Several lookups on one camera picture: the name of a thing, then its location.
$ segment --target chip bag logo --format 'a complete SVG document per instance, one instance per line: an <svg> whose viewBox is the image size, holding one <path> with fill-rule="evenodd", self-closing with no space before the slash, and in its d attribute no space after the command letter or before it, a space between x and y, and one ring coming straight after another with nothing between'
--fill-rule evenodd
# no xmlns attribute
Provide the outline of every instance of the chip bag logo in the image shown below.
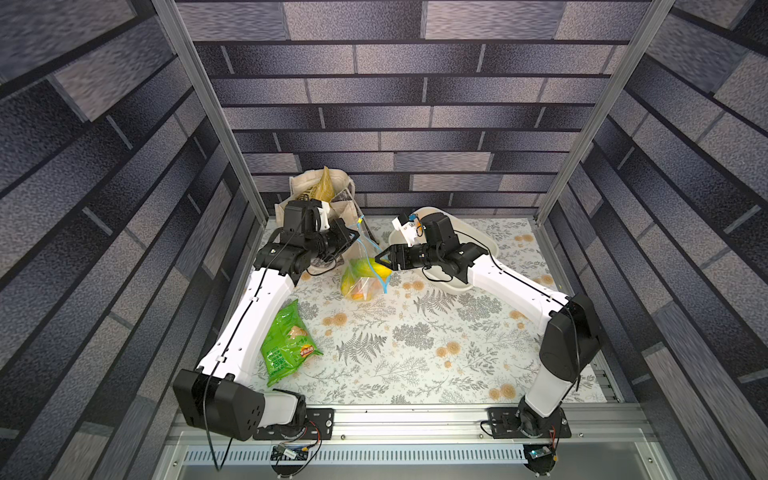
<svg viewBox="0 0 768 480"><path fill-rule="evenodd" d="M301 347L301 351L299 352L299 355L301 355L302 357L306 358L306 356L308 356L310 353L312 353L314 351L315 351L315 347L313 347L311 345L305 345L305 346Z"/></svg>

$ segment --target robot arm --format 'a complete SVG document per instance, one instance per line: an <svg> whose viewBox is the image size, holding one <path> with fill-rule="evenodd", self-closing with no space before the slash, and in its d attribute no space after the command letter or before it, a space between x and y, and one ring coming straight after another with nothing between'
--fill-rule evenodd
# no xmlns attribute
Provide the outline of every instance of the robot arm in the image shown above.
<svg viewBox="0 0 768 480"><path fill-rule="evenodd" d="M417 229L401 216L392 223L408 245L390 246L376 261L392 270L439 266L444 273L506 300L539 325L544 334L541 368L531 390L518 404L520 430L537 438L550 428L553 412L600 350L601 325L584 295L569 298L515 272L491 256L485 246L459 243L450 219L441 213L419 220L426 242L416 244Z"/></svg>
<svg viewBox="0 0 768 480"><path fill-rule="evenodd" d="M310 261L330 262L359 237L342 220L328 221L328 211L328 203L318 200L286 205L284 226L259 250L243 298L216 345L194 372L181 370L174 380L188 425L248 440L260 427L304 424L303 397L277 390L254 392L248 388L250 367ZM275 242L278 234L280 241Z"/></svg>

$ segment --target yellow package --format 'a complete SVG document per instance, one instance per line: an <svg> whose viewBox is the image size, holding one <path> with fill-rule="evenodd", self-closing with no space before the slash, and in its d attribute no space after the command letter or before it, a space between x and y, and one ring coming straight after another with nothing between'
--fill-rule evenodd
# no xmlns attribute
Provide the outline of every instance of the yellow package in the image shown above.
<svg viewBox="0 0 768 480"><path fill-rule="evenodd" d="M323 167L323 175L320 177L320 181L314 184L309 190L299 195L297 200L321 200L323 202L330 202L336 193L333 191L333 183L331 182L331 173L328 167Z"/></svg>

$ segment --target brick wallpaper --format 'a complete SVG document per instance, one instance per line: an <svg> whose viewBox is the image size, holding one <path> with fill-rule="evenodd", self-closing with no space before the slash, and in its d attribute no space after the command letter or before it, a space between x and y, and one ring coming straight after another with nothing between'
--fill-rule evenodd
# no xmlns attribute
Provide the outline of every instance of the brick wallpaper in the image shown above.
<svg viewBox="0 0 768 480"><path fill-rule="evenodd" d="M327 165L369 214L430 191L447 211L525 215L648 3L177 6L270 211L292 174Z"/></svg>
<svg viewBox="0 0 768 480"><path fill-rule="evenodd" d="M0 477L150 478L261 225L151 2L0 22Z"/></svg>
<svg viewBox="0 0 768 480"><path fill-rule="evenodd" d="M678 0L547 222L678 478L768 478L768 2Z"/></svg>

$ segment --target yellow fruit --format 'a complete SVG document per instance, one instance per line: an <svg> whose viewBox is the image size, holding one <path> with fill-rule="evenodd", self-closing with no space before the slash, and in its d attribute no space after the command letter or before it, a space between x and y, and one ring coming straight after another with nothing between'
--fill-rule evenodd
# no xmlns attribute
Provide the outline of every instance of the yellow fruit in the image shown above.
<svg viewBox="0 0 768 480"><path fill-rule="evenodd" d="M376 259L373 258L355 258L350 263L354 274L358 277L374 277L378 275L382 280L386 280L392 273L389 268L376 263Z"/></svg>
<svg viewBox="0 0 768 480"><path fill-rule="evenodd" d="M341 294L346 296L353 286L355 286L355 277L347 267L347 269L344 270L344 274L341 276Z"/></svg>

